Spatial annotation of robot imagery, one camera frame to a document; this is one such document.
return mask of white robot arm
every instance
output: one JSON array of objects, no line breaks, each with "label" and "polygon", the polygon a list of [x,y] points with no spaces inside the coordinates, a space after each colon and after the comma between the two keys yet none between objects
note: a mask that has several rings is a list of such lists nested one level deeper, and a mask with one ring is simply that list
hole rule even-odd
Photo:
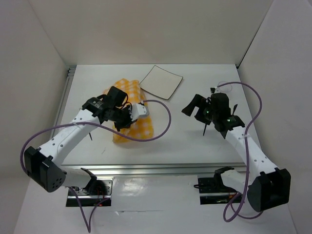
[{"label": "white robot arm", "polygon": [[[247,198],[251,207],[260,212],[288,203],[291,175],[286,169],[280,170],[268,159],[255,141],[249,135],[245,135],[244,122],[234,115],[237,105],[231,113],[227,95],[215,93],[215,89],[212,88],[210,97],[204,98],[196,94],[182,112],[191,116],[195,107],[199,108],[195,118],[205,123],[205,126],[212,122],[214,128],[236,149],[245,164],[247,160],[245,138],[247,137],[250,173]],[[243,193],[246,177],[232,167],[225,167],[215,171],[214,180],[216,187],[230,187]]]},{"label": "white robot arm", "polygon": [[72,126],[64,128],[37,149],[29,147],[24,152],[27,174],[48,192],[53,192],[60,186],[92,191],[102,181],[97,180],[90,171],[84,168],[65,171],[61,168],[67,155],[97,128],[95,125],[76,123],[102,124],[111,120],[119,131],[121,128],[130,127],[138,118],[148,116],[148,109],[143,103],[124,103],[126,98],[125,92],[112,87],[107,95],[89,99],[71,121]]}]

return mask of yellow gingham towel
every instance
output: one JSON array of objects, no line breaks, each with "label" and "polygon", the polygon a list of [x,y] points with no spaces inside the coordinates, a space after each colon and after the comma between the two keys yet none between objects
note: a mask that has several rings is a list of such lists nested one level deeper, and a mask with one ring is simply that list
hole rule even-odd
[{"label": "yellow gingham towel", "polygon": [[[128,102],[132,104],[139,103],[142,100],[145,100],[145,95],[140,88],[138,80],[128,81],[126,79],[121,79],[117,81],[113,86],[126,92],[129,97]],[[146,118],[139,118],[135,123],[131,124],[130,128],[121,129],[120,133],[136,139],[152,138],[154,134],[152,119],[150,116],[147,116]],[[117,134],[113,134],[114,143],[122,143],[127,141],[130,140],[118,136]]]}]

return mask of cable tie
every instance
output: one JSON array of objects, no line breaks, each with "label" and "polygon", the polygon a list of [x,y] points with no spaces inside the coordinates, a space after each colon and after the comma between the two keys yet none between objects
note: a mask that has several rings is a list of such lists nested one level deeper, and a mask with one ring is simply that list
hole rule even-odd
[{"label": "cable tie", "polygon": [[250,135],[249,134],[242,134],[242,136],[241,137],[239,137],[238,139],[239,140],[241,140],[241,139],[245,139],[245,138],[247,138],[247,137],[250,137]]},{"label": "cable tie", "polygon": [[71,123],[72,123],[73,125],[75,125],[76,127],[78,127],[78,128],[80,128],[80,129],[81,129],[80,125],[79,125],[79,124],[77,124],[77,122],[72,121]]},{"label": "cable tie", "polygon": [[215,88],[215,92],[214,93],[221,93],[221,90],[218,86],[214,87]]}]

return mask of white table surface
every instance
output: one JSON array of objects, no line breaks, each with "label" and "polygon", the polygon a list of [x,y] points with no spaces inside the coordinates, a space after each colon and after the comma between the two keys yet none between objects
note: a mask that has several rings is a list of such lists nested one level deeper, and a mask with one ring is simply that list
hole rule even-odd
[{"label": "white table surface", "polygon": [[[69,92],[62,123],[70,122],[79,108],[90,97],[100,95],[116,81],[143,80],[153,65],[78,65]],[[210,87],[220,81],[240,81],[234,65],[188,65],[167,64],[159,67],[183,76],[183,81],[169,101],[164,101],[172,113],[172,125],[160,139],[152,142],[129,142],[114,144],[112,133],[103,129],[92,132],[93,141],[86,137],[68,155],[65,165],[100,164],[170,164],[170,163],[240,163],[239,155],[222,138],[213,124],[202,136],[204,124],[181,113],[195,94],[210,95]],[[228,93],[232,106],[238,104],[236,114],[247,124],[251,114],[240,85],[233,85]],[[146,94],[147,99],[158,99]],[[157,103],[149,104],[155,136],[161,133],[168,122],[166,110]],[[111,122],[104,125],[112,127]],[[254,127],[250,134],[258,143]]]},{"label": "white table surface", "polygon": [[[255,220],[237,218],[225,223],[225,205],[200,205],[195,183],[194,175],[118,177],[113,183],[112,206],[97,208],[92,233],[296,234],[287,205],[267,210]],[[79,208],[65,207],[66,195],[65,188],[47,193],[30,181],[14,234],[86,234]],[[91,209],[84,207],[87,219]]]}]

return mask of white wall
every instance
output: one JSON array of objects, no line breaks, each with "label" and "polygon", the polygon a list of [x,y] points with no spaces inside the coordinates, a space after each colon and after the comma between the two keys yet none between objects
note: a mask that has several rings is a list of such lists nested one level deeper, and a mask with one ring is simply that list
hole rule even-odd
[{"label": "white wall", "polygon": [[[290,171],[294,223],[299,234],[311,233],[312,7],[306,0],[273,2],[239,74],[263,98],[255,124],[261,146]],[[246,94],[255,114],[258,101]]]},{"label": "white wall", "polygon": [[27,0],[0,1],[0,32],[0,233],[10,234],[29,182],[20,149],[53,124],[66,67]]},{"label": "white wall", "polygon": [[29,0],[68,64],[239,64],[272,0]]},{"label": "white wall", "polygon": [[14,231],[22,207],[29,179],[0,178],[0,233],[11,234]]}]

